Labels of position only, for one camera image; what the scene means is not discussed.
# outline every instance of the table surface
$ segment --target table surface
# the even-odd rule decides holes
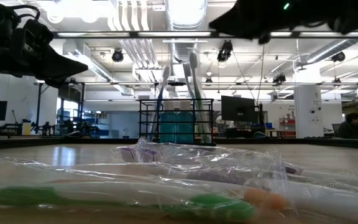
[[[65,144],[34,146],[13,149],[0,149],[0,155],[16,159],[39,161],[52,166],[72,166],[75,164],[112,163],[121,156],[116,144]],[[325,166],[335,169],[358,171],[358,149],[332,146],[301,144],[242,144],[219,145],[247,149],[251,151],[280,151],[285,161],[305,166]]]

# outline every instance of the teal bottle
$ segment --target teal bottle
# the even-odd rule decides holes
[[[191,111],[190,101],[180,102],[180,112],[178,113],[178,133],[177,144],[194,144],[193,120],[194,116]]]
[[[164,112],[161,114],[161,123],[160,123],[160,133],[169,133],[169,134],[160,134],[160,142],[176,142],[176,134],[177,133],[177,113],[173,110],[175,107],[173,106],[172,101],[165,101]]]

